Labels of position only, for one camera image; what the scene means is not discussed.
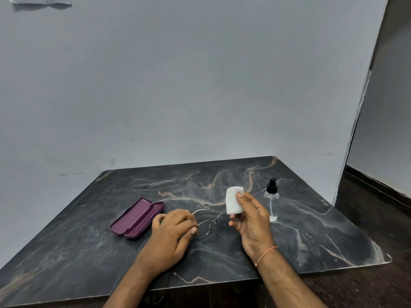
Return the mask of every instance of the orange thread bracelet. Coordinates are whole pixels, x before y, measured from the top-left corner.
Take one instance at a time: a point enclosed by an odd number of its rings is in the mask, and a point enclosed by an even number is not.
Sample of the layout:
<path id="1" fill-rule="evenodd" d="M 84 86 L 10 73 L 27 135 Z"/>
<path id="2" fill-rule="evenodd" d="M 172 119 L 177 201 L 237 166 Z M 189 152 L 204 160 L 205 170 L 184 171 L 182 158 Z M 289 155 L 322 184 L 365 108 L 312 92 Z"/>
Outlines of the orange thread bracelet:
<path id="1" fill-rule="evenodd" d="M 278 246 L 273 246 L 272 248 L 269 248 L 268 250 L 266 250 L 265 253 L 261 255 L 260 259 L 257 262 L 254 263 L 254 266 L 257 268 L 258 263 L 264 257 L 264 255 L 267 254 L 268 252 L 270 252 L 273 248 L 277 248 L 277 247 Z"/>

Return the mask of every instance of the forearm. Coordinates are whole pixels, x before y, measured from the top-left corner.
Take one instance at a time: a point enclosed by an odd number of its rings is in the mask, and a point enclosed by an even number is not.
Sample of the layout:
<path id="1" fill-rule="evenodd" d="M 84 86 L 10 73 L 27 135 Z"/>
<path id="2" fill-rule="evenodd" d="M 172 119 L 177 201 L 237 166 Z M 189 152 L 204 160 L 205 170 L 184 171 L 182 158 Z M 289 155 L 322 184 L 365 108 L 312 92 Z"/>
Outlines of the forearm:
<path id="1" fill-rule="evenodd" d="M 268 252 L 259 262 L 257 269 L 278 308 L 326 307 L 277 249 Z"/>
<path id="2" fill-rule="evenodd" d="M 135 262 L 120 281 L 104 308 L 136 308 L 151 281 L 152 277 Z"/>

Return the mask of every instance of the hand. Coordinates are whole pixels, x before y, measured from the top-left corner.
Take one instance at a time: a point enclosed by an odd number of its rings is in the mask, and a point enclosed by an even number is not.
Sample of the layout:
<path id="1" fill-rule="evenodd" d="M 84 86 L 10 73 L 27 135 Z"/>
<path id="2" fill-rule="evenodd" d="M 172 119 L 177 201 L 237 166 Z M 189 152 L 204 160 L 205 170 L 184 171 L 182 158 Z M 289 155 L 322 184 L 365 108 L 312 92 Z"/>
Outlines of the hand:
<path id="1" fill-rule="evenodd" d="M 244 192 L 244 196 L 237 193 L 237 201 L 244 212 L 238 217 L 239 220 L 230 221 L 229 225 L 241 234 L 245 253 L 256 263 L 266 250 L 275 245 L 270 229 L 270 213 L 248 192 Z"/>
<path id="2" fill-rule="evenodd" d="M 197 221 L 188 211 L 177 209 L 158 214 L 152 222 L 151 237 L 137 256 L 136 263 L 150 279 L 154 279 L 182 259 L 196 232 Z"/>

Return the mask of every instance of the white tissue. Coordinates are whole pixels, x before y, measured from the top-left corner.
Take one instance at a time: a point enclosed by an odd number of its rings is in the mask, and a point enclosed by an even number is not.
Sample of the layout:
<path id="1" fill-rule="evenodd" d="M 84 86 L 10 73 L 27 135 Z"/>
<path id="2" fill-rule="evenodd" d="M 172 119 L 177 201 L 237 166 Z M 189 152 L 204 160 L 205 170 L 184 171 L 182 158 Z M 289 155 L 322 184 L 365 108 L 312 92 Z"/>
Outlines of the white tissue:
<path id="1" fill-rule="evenodd" d="M 226 192 L 226 210 L 227 214 L 239 214 L 244 212 L 243 208 L 237 201 L 237 193 L 241 193 L 244 195 L 244 188 L 243 187 L 230 187 L 227 189 Z"/>

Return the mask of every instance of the eyeglasses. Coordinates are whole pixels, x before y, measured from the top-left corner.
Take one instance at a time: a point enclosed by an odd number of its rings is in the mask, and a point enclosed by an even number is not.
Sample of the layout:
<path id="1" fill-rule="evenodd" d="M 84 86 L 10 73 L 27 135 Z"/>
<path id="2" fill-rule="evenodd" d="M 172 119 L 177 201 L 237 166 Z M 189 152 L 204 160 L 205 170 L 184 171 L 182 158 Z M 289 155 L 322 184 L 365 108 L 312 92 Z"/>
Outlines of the eyeglasses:
<path id="1" fill-rule="evenodd" d="M 216 224 L 219 228 L 223 227 L 228 220 L 227 214 L 223 215 L 223 213 L 226 213 L 226 211 L 218 211 L 218 210 L 213 210 L 213 209 L 199 209 L 193 213 L 196 214 L 198 212 L 219 212 L 217 218 L 214 220 L 207 219 L 206 221 L 202 221 L 197 225 L 197 237 L 198 238 L 203 238 L 206 235 L 208 235 L 211 231 L 211 226 L 212 224 Z"/>

